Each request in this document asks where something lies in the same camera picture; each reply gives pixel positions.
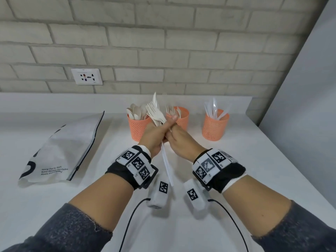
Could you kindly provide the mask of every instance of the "white table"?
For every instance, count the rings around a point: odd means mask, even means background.
[[[32,185],[20,188],[18,178],[29,158],[61,125],[85,114],[0,113],[0,250],[34,235],[65,202],[103,175],[121,152],[135,142],[131,139],[125,114],[107,114],[98,129],[96,141],[71,182]],[[225,135],[210,142],[201,135],[203,115],[192,115],[188,131],[204,147],[221,148],[234,156],[248,173],[272,189],[295,200],[313,214],[336,228],[336,210],[289,162],[271,141],[244,114],[233,114]],[[192,178],[191,163],[177,157],[166,146],[175,171],[173,194],[161,210],[143,203],[136,211],[124,251],[245,251],[244,243],[227,214],[211,205],[204,216],[193,215],[183,182]],[[162,157],[153,164],[164,169]],[[112,237],[103,251],[118,251],[128,219],[137,203],[147,197],[147,190],[134,192]],[[225,206],[224,198],[211,192],[213,199]],[[262,251],[233,213],[250,251]]]

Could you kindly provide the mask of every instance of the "white plastic bag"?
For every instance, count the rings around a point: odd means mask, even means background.
[[[19,182],[71,180],[95,141],[103,115],[94,114],[62,126],[31,157]]]

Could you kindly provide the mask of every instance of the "sleeve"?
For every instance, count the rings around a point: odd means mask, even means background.
[[[336,230],[293,201],[287,215],[273,230],[252,238],[265,252],[336,251]]]
[[[103,229],[89,216],[71,204],[64,204],[35,236],[5,252],[72,251],[97,252],[112,238],[112,232]]]

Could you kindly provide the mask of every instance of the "orange mesh container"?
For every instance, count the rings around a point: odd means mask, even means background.
[[[223,110],[218,110],[217,116],[222,114]],[[210,118],[207,114],[205,114],[204,125],[202,129],[202,135],[207,140],[217,141],[223,136],[226,124],[228,123],[230,118],[229,114],[226,114],[220,120],[215,120]]]
[[[183,128],[183,130],[187,131],[187,127],[188,127],[188,122],[189,122],[189,111],[186,108],[180,107],[180,111],[181,111],[181,118],[177,119],[176,123]]]
[[[139,142],[142,135],[144,134],[147,124],[150,123],[152,120],[148,115],[145,120],[132,120],[128,117],[128,114],[127,118],[129,129],[131,130],[132,139]]]

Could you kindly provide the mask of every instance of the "orange cup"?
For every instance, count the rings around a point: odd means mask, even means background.
[[[222,114],[223,110],[218,110],[217,116]],[[220,120],[215,120],[210,118],[207,114],[205,114],[204,125],[202,129],[202,135],[207,140],[217,141],[223,136],[226,124],[228,123],[230,118],[229,114],[226,114]]]
[[[182,127],[183,130],[187,131],[188,122],[189,122],[189,111],[186,108],[180,107],[181,110],[181,118],[177,119],[176,123]]]
[[[152,120],[150,119],[148,115],[145,120],[132,120],[128,117],[128,114],[127,114],[127,118],[128,118],[129,129],[131,130],[132,139],[139,142],[142,135],[144,134],[146,126]]]

